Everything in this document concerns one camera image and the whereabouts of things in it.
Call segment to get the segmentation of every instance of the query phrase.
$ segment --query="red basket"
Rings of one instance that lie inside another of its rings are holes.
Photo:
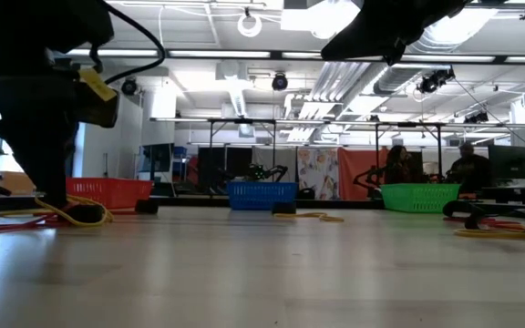
[[[68,178],[68,195],[88,198],[107,209],[130,209],[137,200],[148,200],[152,182],[133,179]]]

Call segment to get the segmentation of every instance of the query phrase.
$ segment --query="floor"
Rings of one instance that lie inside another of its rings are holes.
[[[438,215],[162,208],[0,234],[1,327],[525,328],[525,241]]]

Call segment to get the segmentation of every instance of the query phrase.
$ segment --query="plastic basket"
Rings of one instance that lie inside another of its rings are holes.
[[[383,185],[382,197],[387,210],[410,213],[442,213],[445,204],[456,200],[458,184]]]
[[[299,185],[291,182],[230,182],[233,210],[270,210],[275,202],[293,202]]]
[[[69,178],[67,193],[103,204],[107,209],[134,208],[137,200],[148,200],[151,181],[134,179]]]

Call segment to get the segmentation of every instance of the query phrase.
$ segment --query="yellow cable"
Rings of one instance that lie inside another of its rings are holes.
[[[344,222],[344,219],[338,217],[330,217],[327,213],[313,212],[313,213],[304,213],[304,214],[281,214],[276,213],[274,217],[277,219],[297,219],[297,218],[317,218],[324,222]]]
[[[455,235],[461,236],[461,237],[470,237],[470,238],[525,240],[525,232],[509,231],[509,230],[485,231],[485,230],[459,229],[459,230],[455,230]]]
[[[0,216],[5,218],[5,217],[17,216],[17,215],[44,214],[44,213],[53,211],[55,214],[61,216],[62,218],[66,219],[68,222],[74,224],[77,227],[99,227],[99,226],[103,225],[105,222],[113,221],[113,214],[110,211],[108,211],[107,208],[105,208],[102,204],[100,204],[98,202],[95,202],[93,200],[89,200],[89,199],[82,198],[82,197],[77,197],[77,196],[68,196],[67,198],[68,198],[68,200],[76,201],[79,204],[83,204],[83,205],[98,205],[98,206],[100,206],[102,208],[102,210],[103,210],[102,219],[99,222],[94,222],[94,223],[80,222],[80,221],[74,220],[71,216],[69,216],[68,214],[66,214],[62,210],[57,209],[57,208],[55,208],[54,206],[52,206],[50,204],[44,203],[39,198],[36,198],[36,204],[38,204],[41,207],[43,207],[43,209],[10,210],[10,211],[5,211],[5,212],[0,212]]]

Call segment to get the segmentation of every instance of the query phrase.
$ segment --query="blue basket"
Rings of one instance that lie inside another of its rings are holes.
[[[299,189],[292,182],[230,182],[228,195],[233,210],[270,210],[275,202],[293,202]]]

